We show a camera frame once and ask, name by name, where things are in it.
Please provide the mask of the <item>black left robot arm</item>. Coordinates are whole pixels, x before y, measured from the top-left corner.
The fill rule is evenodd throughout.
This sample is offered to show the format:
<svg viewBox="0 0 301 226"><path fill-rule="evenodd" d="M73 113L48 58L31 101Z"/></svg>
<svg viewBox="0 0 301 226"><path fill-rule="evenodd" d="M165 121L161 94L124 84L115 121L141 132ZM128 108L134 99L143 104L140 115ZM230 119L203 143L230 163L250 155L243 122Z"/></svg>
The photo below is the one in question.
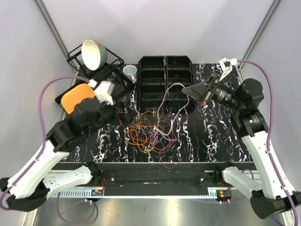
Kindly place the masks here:
<svg viewBox="0 0 301 226"><path fill-rule="evenodd" d="M57 122L46 134L37 153L13 177L1 178L0 189L9 194L3 210L30 212L37 209L52 195L79 186L97 186L102 182L102 172L93 162L57 177L47 173L88 136L107 124L128 126L137 116L135 110L123 102L108 105L97 98L86 98L75 105L71 114Z"/></svg>

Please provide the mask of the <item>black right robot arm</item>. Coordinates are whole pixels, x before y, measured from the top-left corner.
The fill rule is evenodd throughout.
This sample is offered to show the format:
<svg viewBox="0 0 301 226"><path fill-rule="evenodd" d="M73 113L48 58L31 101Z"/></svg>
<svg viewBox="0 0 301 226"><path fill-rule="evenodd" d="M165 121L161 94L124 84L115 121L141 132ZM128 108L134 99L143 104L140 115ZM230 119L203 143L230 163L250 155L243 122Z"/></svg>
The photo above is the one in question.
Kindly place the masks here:
<svg viewBox="0 0 301 226"><path fill-rule="evenodd" d="M213 73L205 82L183 88L182 93L203 105L213 100L232 109L231 124L251 154L261 181L253 181L229 162L215 168L215 184L221 187L230 184L238 189L261 219L300 206L301 193L287 180L267 141L269 128L258 109L264 99L261 83L246 79L233 90L223 86L219 78Z"/></svg>

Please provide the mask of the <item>white measuring cup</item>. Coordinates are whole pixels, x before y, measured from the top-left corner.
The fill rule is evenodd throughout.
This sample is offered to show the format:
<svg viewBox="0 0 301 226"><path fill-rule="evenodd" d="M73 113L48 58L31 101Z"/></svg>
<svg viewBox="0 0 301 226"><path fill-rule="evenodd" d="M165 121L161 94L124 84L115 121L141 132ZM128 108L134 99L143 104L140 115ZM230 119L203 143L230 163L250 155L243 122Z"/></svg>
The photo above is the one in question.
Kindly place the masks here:
<svg viewBox="0 0 301 226"><path fill-rule="evenodd" d="M135 65L126 65L123 68L123 74L132 82L136 82L137 68Z"/></svg>

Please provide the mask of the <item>white and green bowl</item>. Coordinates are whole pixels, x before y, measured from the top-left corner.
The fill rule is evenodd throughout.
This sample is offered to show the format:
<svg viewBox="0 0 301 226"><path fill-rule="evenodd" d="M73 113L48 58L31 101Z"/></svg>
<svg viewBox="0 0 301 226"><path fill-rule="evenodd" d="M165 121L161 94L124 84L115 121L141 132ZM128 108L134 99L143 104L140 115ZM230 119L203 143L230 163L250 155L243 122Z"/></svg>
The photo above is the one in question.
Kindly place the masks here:
<svg viewBox="0 0 301 226"><path fill-rule="evenodd" d="M84 64L91 71L100 69L107 61L106 48L95 40L85 40L81 47L81 54Z"/></svg>

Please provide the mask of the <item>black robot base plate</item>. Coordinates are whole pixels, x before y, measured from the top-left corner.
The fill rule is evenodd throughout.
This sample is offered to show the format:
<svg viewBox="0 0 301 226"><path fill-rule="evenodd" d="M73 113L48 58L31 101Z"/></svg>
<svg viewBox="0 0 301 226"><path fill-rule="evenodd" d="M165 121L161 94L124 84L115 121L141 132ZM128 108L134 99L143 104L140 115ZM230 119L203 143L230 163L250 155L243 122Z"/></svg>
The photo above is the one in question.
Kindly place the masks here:
<svg viewBox="0 0 301 226"><path fill-rule="evenodd" d="M104 185L105 196L131 196L146 198L158 196L179 196L196 198L212 195L210 187L228 187L222 178L226 167L239 170L253 169L252 163L98 163L94 169L95 179L85 182L86 186Z"/></svg>

